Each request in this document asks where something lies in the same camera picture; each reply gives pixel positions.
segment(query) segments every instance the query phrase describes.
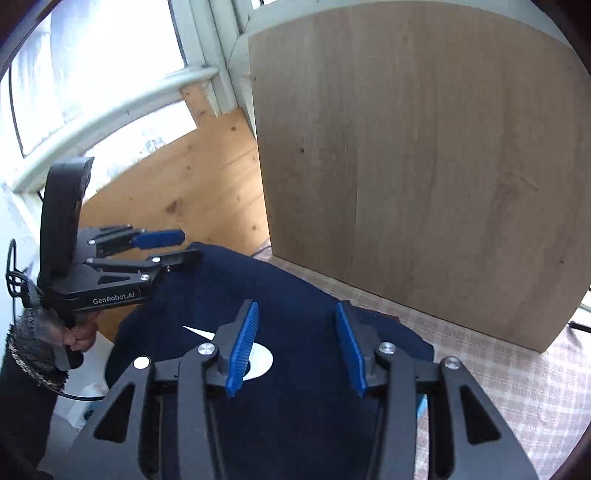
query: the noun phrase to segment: plywood board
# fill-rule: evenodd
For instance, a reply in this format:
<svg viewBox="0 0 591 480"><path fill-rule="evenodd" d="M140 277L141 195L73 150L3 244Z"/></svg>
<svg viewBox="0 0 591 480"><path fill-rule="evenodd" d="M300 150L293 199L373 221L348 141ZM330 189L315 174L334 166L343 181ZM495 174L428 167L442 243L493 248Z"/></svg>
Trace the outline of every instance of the plywood board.
<svg viewBox="0 0 591 480"><path fill-rule="evenodd" d="M539 351L591 281L591 88L516 20L322 12L250 59L273 253Z"/></svg>
<svg viewBox="0 0 591 480"><path fill-rule="evenodd" d="M256 141L236 110L159 148L86 202L80 227L131 223L181 228L186 244L200 241L250 255L269 237ZM145 258L132 250L125 258ZM99 321L110 339L127 309Z"/></svg>
<svg viewBox="0 0 591 480"><path fill-rule="evenodd" d="M193 120L195 120L195 125L202 127L204 122L216 119L212 106L198 83L181 88L180 92Z"/></svg>

